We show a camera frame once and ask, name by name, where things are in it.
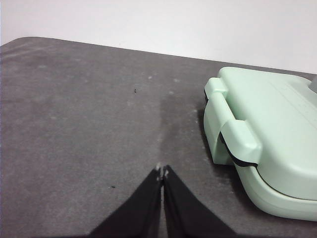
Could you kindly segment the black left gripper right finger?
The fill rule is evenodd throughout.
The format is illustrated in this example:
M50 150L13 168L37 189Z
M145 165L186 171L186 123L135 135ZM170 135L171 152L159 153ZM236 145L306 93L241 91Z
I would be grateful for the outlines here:
M190 191L171 166L163 169L164 211L170 238L235 238L237 234Z

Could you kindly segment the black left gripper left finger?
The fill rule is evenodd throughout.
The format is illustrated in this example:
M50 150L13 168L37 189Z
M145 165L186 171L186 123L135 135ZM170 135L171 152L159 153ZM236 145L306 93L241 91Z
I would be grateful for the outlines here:
M161 209L160 166L156 166L133 194L102 223L92 238L157 238Z

